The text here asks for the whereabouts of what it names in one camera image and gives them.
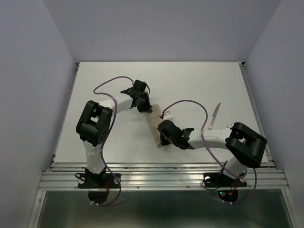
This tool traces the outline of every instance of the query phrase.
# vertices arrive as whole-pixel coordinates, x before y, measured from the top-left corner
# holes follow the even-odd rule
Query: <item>white table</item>
[[[151,104],[162,109],[181,99],[203,104],[209,113],[207,127],[217,104],[221,106],[213,129],[242,122],[258,132],[257,122],[238,63],[218,62],[82,62],[76,76],[55,163],[86,163],[84,146],[76,133],[76,124],[87,101],[108,99],[94,95],[93,89],[116,76],[145,81],[151,88]],[[131,87],[127,79],[118,79],[99,91],[117,95]],[[192,103],[170,108],[175,124],[182,128],[201,128],[205,114]],[[228,150],[212,149],[224,162],[232,157]],[[180,150],[168,145],[157,148],[145,114],[136,108],[117,115],[113,130],[104,147],[104,157],[111,163],[215,163],[207,150]],[[266,155],[262,162],[268,162]]]

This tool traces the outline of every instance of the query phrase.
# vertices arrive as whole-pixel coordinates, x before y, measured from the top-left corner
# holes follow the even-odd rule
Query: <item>robotic arm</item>
[[[115,97],[117,113],[137,107],[140,113],[150,113],[148,88],[145,82],[136,80],[131,88],[121,91]],[[105,179],[105,164],[100,151],[109,134],[115,103],[113,99],[101,102],[88,101],[78,121],[76,132],[83,141],[86,153],[86,169],[83,177],[87,182],[99,186]]]
[[[175,146],[185,149],[198,149],[206,147],[201,137],[202,132],[194,128],[181,130],[173,122],[164,120],[157,130],[165,140]],[[227,161],[224,166],[236,175],[240,175],[247,168],[259,168],[261,165],[267,140],[242,123],[234,123],[230,129],[210,130],[203,132],[209,147],[228,149],[234,157]],[[209,182],[211,187],[227,187],[236,179],[222,169]]]

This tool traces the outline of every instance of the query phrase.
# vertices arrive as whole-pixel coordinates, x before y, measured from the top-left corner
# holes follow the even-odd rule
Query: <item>knife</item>
[[[214,121],[215,121],[215,117],[217,117],[217,114],[218,114],[218,111],[219,111],[219,107],[220,107],[220,103],[217,105],[217,107],[215,108],[215,110],[213,112],[212,120],[211,120],[211,123],[210,123],[210,126],[209,126],[208,130],[211,130],[212,127],[213,127],[213,124],[214,124]]]

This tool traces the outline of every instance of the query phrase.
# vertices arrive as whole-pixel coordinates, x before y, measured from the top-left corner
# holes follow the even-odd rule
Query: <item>gray wall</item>
[[[44,0],[77,61],[245,61],[280,0]]]
[[[285,169],[302,219],[303,61],[304,1],[283,0],[254,47],[246,72],[272,155],[277,166]]]
[[[26,227],[63,121],[75,64],[41,0],[0,7],[0,227]]]

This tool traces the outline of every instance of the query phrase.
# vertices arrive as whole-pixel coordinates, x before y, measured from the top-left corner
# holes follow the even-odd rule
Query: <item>wooden block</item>
[[[152,105],[152,112],[147,113],[147,118],[154,136],[156,147],[162,146],[161,133],[157,130],[158,125],[162,122],[160,116],[162,115],[161,108],[158,104]]]

